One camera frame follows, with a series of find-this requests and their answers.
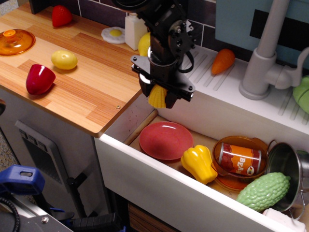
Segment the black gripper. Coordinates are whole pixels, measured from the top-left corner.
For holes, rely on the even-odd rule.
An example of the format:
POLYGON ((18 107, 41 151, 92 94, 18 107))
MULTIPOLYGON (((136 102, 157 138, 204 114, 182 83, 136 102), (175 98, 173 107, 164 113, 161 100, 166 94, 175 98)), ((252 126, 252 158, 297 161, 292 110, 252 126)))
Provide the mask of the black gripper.
POLYGON ((139 84, 143 94, 148 97, 155 84, 165 88, 166 108, 171 109, 177 100, 184 99, 190 101, 193 97, 195 87, 185 76, 193 70, 194 58, 191 52, 186 52, 186 56, 191 62, 191 67, 182 70, 180 60, 161 62, 148 49, 146 57, 134 55, 131 57, 132 70, 139 74, 139 84))

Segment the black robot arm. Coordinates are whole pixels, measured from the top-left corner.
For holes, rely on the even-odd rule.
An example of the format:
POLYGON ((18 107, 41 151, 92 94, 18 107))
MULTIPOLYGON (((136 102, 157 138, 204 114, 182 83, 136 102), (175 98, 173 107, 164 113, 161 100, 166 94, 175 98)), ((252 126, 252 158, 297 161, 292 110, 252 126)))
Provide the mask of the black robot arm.
POLYGON ((150 31, 147 56, 132 56, 132 70, 148 103, 172 108, 176 100, 191 101, 195 87, 185 76, 193 70, 193 27, 177 0, 115 0, 119 9, 136 13, 150 31))

